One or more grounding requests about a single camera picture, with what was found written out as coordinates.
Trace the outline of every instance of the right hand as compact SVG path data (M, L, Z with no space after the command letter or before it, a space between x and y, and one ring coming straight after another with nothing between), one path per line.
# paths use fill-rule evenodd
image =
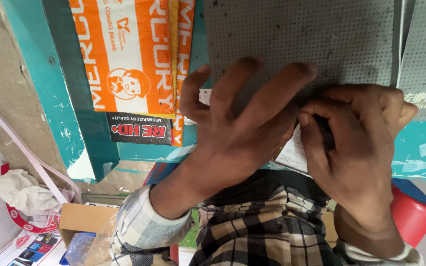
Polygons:
M365 234L395 227L390 216L394 140L415 113L402 91L360 84L328 90L299 115L308 173ZM325 151L313 114L328 119L335 149Z

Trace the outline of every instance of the finger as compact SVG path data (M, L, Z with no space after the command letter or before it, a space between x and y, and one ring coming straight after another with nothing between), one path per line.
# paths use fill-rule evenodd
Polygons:
M210 95L210 108L213 116L226 117L231 110L234 97L248 79L261 67L262 57L243 57L236 61L215 85Z
M357 147L363 147L368 142L366 132L348 104L316 99L303 106L302 112L328 119L338 153L357 153Z
M254 130L274 118L306 84L314 80L317 69L313 63L285 66L252 97L237 123Z
M210 67L203 64L195 72L187 76L182 84L180 97L180 112L197 122L208 112L208 106L199 100L200 88L210 76Z
M328 98L351 105L364 130L375 143L380 143L382 139L389 138L389 130L383 130L387 127L377 92L380 87L379 85L369 84L348 84L325 92Z
M404 102L402 108L402 115L399 118L399 131L402 130L418 113L417 106Z
M384 122L397 128L404 108L404 93L398 88L384 88L379 98Z
M297 122L297 116L300 108L295 104L287 105L275 118L265 123L259 130L261 136L267 136L264 139L270 140L275 150L282 147L290 138L292 138L293 130Z
M318 123L309 113L299 114L300 138L302 140L305 156L307 157L307 169L312 178L318 178L329 174L328 157L323 144L323 135Z

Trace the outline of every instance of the white strap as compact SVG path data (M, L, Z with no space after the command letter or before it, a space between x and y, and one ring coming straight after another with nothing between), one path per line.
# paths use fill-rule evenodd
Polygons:
M49 187L50 191L52 191L55 198L60 203L67 203L67 200L65 197L63 197L62 193L58 190L56 185L53 183L50 176L47 174L45 169L49 170L50 172L54 173L56 176L62 178L67 183L69 183L76 192L76 199L83 203L81 199L81 190L80 188L73 182L70 178L66 177L64 174L58 172L48 164L46 164L43 160L41 160L36 154L34 154L29 147L27 147L27 144L22 140L21 136L14 130L14 128L8 123L8 121L3 117L3 115L0 113L0 126L8 133L8 135L11 137L11 139L14 141L14 143L21 149L21 151L26 155L26 157L31 162L32 166L35 168L37 173L39 173L42 180L45 182L45 184Z

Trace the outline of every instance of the red plastic stool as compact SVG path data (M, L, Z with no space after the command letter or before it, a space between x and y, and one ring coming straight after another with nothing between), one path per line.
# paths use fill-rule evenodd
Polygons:
M406 179L392 179L394 200L390 212L397 230L414 248L426 234L426 195L414 183Z

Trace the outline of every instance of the green grass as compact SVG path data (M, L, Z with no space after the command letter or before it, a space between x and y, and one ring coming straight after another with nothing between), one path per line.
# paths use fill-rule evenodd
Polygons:
M178 244L179 246L194 248L196 249L196 235L198 233L198 210L192 210L192 218L196 223L196 226L193 227L190 232L186 234L186 237Z

